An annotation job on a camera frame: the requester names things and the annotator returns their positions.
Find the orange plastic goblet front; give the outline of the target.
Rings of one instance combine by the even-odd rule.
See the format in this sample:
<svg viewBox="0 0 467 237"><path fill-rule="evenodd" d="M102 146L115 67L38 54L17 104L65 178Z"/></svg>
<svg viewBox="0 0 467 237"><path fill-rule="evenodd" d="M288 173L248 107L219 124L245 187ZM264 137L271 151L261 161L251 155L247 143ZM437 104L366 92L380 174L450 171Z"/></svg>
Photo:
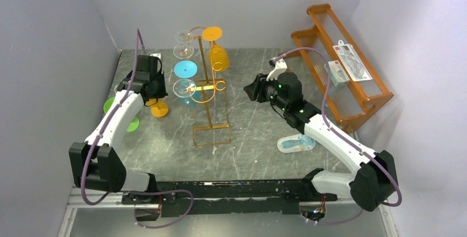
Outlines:
<svg viewBox="0 0 467 237"><path fill-rule="evenodd" d="M226 71L230 66L230 61L226 50L216 41L222 37L223 31L218 26L211 26L202 32L202 39L210 43L208 59L215 72Z"/></svg>

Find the orange plastic goblet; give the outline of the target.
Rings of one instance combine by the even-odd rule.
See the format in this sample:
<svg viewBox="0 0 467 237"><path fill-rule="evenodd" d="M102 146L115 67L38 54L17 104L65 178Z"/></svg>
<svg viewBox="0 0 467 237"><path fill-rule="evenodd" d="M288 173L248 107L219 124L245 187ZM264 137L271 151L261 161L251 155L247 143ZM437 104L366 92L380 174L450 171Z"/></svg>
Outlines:
<svg viewBox="0 0 467 237"><path fill-rule="evenodd" d="M226 50L216 41L222 37L223 31L218 26L211 26L202 32L202 39L210 43L208 59L215 72L226 71L230 66L230 61Z"/></svg>
<svg viewBox="0 0 467 237"><path fill-rule="evenodd" d="M150 108L154 117L165 117L169 113L169 107L162 99L149 99L145 106Z"/></svg>

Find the clear flute glass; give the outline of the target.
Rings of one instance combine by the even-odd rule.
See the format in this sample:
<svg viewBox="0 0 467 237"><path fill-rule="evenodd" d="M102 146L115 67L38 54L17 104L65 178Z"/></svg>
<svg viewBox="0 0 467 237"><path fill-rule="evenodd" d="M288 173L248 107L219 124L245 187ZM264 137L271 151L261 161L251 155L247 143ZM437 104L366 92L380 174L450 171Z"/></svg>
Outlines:
<svg viewBox="0 0 467 237"><path fill-rule="evenodd" d="M189 112L190 119L195 118L195 111L197 102L194 100L199 100L200 91L196 90L197 85L191 79L179 79L173 85L173 92L178 97L182 107Z"/></svg>

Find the blue plastic goblet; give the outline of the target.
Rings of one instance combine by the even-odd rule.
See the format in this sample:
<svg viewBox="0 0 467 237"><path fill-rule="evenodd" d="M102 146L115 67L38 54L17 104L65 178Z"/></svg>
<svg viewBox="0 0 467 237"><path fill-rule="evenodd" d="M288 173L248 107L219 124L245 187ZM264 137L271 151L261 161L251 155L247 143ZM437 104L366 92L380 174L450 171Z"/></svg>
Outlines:
<svg viewBox="0 0 467 237"><path fill-rule="evenodd" d="M189 60L183 60L179 61L173 69L175 75L179 77L179 79L191 79L193 80L193 77L198 71L197 65Z"/></svg>

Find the clear wine glass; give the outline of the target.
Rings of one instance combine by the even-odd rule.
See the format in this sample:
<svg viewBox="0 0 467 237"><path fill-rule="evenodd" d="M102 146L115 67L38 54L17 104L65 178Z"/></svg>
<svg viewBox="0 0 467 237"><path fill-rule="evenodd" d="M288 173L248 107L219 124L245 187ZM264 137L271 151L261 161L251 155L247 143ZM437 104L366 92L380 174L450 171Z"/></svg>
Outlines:
<svg viewBox="0 0 467 237"><path fill-rule="evenodd" d="M190 44L193 40L193 36L188 30L178 31L175 38L179 44Z"/></svg>
<svg viewBox="0 0 467 237"><path fill-rule="evenodd" d="M178 44L173 48L173 55L181 60L188 60L193 56L194 49L189 44Z"/></svg>

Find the green plastic goblet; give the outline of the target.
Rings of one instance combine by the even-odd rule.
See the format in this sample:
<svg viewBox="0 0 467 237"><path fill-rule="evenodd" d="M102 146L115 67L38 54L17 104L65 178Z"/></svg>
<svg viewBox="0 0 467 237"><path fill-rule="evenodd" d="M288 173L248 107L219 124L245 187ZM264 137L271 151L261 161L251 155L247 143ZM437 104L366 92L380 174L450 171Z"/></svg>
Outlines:
<svg viewBox="0 0 467 237"><path fill-rule="evenodd" d="M107 99L106 102L104 103L103 111L104 111L105 114L111 108L111 105L113 104L114 99L115 99L114 97L111 97L111 98ZM139 127L139 124L140 124L139 118L134 117L132 119L131 123L129 124L128 128L127 128L127 132L135 131Z"/></svg>

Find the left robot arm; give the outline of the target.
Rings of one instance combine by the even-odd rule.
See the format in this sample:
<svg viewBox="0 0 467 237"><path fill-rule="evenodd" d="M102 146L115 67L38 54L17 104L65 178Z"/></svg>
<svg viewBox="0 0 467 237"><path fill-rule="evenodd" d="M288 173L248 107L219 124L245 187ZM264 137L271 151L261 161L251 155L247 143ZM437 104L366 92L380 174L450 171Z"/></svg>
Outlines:
<svg viewBox="0 0 467 237"><path fill-rule="evenodd" d="M158 195L155 176L133 171L118 156L123 137L137 113L151 99L167 96L162 55L139 55L136 72L129 72L118 84L114 101L97 128L83 142L74 142L69 149L74 183L103 192L135 191L144 204L154 202Z"/></svg>

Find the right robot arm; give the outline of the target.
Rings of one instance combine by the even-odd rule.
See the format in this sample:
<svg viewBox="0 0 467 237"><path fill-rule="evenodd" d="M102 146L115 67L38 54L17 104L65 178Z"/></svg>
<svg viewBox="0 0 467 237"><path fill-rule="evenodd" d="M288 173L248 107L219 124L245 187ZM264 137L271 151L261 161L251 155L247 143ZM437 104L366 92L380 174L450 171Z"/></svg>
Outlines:
<svg viewBox="0 0 467 237"><path fill-rule="evenodd" d="M393 193L400 193L394 157L386 150L377 152L354 140L329 120L319 108L304 99L297 75L285 72L276 80L259 73L243 88L251 101L268 103L287 124L321 144L348 168L348 174L317 171L303 185L303 195L316 201L324 193L350 197L363 210L371 212L388 205Z"/></svg>

